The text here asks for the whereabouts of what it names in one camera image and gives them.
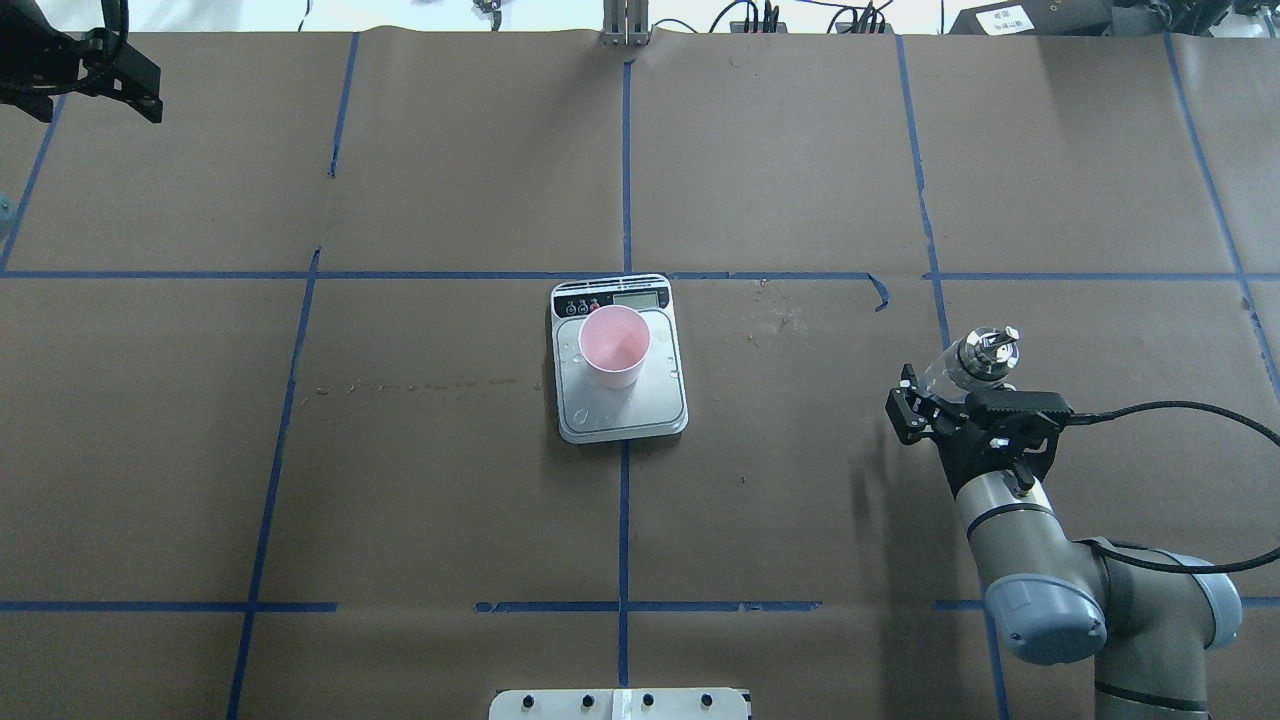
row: white mounting plate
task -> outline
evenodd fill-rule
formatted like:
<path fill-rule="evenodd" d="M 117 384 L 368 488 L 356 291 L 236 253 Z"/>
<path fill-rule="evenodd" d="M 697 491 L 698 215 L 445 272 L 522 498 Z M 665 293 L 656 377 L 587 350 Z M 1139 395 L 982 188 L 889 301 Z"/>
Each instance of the white mounting plate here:
<path fill-rule="evenodd" d="M 590 707 L 582 703 L 588 696 Z M 703 696 L 712 703 L 703 705 Z M 489 720 L 750 720 L 749 697 L 732 688 L 506 691 L 489 705 Z"/>
<path fill-rule="evenodd" d="M 684 430 L 689 424 L 689 407 L 685 402 L 685 375 L 680 361 L 675 305 L 669 300 L 671 286 L 667 279 L 660 275 L 631 275 L 590 281 L 590 295 L 662 287 L 668 299 L 666 307 L 639 310 L 649 324 L 649 354 L 645 355 L 636 382 L 621 389 L 598 383 L 591 368 L 582 360 L 577 333 L 584 318 L 561 318 L 556 314 L 556 299 L 581 292 L 582 284 L 586 283 L 563 283 L 552 291 L 550 340 L 561 437 L 571 443 L 584 445 L 668 436 Z"/>

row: pink cup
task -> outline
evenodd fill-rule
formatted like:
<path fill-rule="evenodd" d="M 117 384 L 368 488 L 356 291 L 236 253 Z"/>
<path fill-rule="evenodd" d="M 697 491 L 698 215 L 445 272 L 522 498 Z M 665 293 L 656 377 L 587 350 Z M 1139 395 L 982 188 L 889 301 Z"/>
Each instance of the pink cup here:
<path fill-rule="evenodd" d="M 649 352 L 649 323 L 626 305 L 598 307 L 577 331 L 577 347 L 602 386 L 627 387 Z"/>

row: white label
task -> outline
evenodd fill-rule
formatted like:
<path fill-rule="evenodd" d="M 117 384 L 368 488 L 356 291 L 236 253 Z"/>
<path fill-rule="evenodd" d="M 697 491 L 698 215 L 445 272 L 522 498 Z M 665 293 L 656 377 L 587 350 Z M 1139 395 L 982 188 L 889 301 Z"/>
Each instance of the white label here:
<path fill-rule="evenodd" d="M 1024 29 L 1036 29 L 1021 5 L 975 13 L 974 17 L 982 23 L 982 29 L 987 31 L 987 35 L 1010 35 Z"/>

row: metal weighing plate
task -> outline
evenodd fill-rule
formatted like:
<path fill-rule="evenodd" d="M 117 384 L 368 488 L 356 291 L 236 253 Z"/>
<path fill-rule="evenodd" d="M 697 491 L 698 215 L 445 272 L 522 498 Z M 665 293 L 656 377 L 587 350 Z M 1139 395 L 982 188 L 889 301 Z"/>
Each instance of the metal weighing plate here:
<path fill-rule="evenodd" d="M 556 328 L 556 392 L 561 436 L 581 445 L 675 434 L 689 424 L 685 378 L 676 351 L 676 328 L 667 313 L 641 310 L 652 340 L 635 384 L 600 386 L 577 347 L 581 318 Z"/>
<path fill-rule="evenodd" d="M 489 720 L 750 720 L 748 697 L 731 688 L 506 691 Z"/>

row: plastic cup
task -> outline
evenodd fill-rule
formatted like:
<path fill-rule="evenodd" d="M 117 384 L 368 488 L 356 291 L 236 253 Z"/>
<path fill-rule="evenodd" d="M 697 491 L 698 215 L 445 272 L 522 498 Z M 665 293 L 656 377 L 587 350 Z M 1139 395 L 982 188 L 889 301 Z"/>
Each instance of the plastic cup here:
<path fill-rule="evenodd" d="M 616 389 L 640 377 L 649 340 L 649 323 L 626 305 L 593 310 L 577 331 L 577 347 L 596 382 Z"/>

